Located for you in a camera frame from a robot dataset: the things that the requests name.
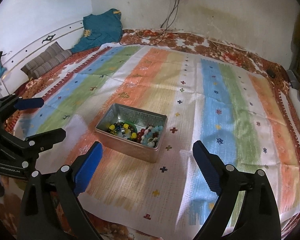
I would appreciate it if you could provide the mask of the white headboard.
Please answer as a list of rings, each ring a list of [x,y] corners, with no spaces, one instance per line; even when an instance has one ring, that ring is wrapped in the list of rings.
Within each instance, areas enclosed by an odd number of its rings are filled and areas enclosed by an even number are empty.
[[[30,42],[30,44],[15,53],[2,57],[2,66],[6,68],[6,72],[0,79],[0,95],[12,94],[28,80],[27,75],[21,71],[25,64],[55,42],[64,50],[72,48],[82,37],[83,32],[83,21],[76,21]]]

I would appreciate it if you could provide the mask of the silver metal tin box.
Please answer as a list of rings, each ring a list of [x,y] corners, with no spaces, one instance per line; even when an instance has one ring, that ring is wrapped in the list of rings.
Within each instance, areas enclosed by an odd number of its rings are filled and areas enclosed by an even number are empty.
[[[114,103],[95,129],[103,146],[155,163],[166,125],[165,115]]]

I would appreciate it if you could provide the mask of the green jade bangle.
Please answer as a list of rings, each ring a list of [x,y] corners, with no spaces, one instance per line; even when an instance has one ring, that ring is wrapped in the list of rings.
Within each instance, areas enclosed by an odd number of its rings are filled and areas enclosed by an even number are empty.
[[[131,133],[136,133],[138,131],[136,126],[131,122],[118,121],[115,123],[115,127],[122,133],[127,133],[126,130],[130,130]]]

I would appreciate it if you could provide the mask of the striped grey pillow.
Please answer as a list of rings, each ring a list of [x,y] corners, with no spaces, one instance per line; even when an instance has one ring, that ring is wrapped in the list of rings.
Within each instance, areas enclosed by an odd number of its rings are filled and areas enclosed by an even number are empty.
[[[29,79],[38,79],[72,55],[70,50],[64,50],[58,42],[50,45],[44,52],[29,61],[21,68]]]

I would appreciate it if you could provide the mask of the teal cloth garment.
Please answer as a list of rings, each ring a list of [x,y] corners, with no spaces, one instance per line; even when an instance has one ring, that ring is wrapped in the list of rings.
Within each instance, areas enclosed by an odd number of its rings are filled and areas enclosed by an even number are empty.
[[[119,42],[123,33],[121,11],[110,9],[102,14],[83,17],[84,34],[70,51],[79,53],[105,43]]]

